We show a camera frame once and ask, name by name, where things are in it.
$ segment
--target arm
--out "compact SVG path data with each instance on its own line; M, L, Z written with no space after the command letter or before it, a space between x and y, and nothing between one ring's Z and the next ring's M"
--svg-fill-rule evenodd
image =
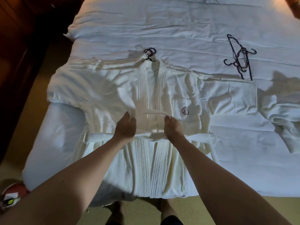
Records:
M136 120L129 118L125 113L111 140L34 189L0 217L0 224L76 225L115 155L135 135Z
M175 118L165 117L164 131L216 224L290 224L256 191L189 143Z

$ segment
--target robe pocket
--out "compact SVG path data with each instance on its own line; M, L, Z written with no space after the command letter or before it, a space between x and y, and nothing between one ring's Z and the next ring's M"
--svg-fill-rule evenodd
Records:
M180 121L196 121L198 119L195 106L189 99L173 99L173 115Z

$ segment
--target circular logo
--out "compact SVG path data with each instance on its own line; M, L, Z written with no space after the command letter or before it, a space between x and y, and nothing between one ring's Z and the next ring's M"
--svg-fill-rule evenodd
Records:
M184 115L188 115L190 112L188 111L188 108L185 106L184 108L181 109L181 112L184 114Z

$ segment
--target person's left arm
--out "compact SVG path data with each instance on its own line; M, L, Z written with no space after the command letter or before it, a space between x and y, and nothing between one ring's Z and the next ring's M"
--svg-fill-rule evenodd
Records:
M34 189L0 217L0 224L76 225L114 157L135 132L136 120L126 112L111 140Z

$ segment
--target beige carpet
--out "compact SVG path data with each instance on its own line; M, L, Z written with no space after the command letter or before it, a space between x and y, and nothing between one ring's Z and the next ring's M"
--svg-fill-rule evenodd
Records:
M68 39L59 37L49 46L19 119L5 160L0 165L0 180L21 178L21 170L47 111L46 90L50 77L58 67L67 61L71 45ZM266 199L292 224L300 225L300 198L266 197ZM199 197L176 199L174 208L185 225L214 224ZM153 225L160 222L160 214L156 208L140 199L126 202L125 211L127 225ZM110 214L106 208L90 208L84 213L79 224L105 224Z

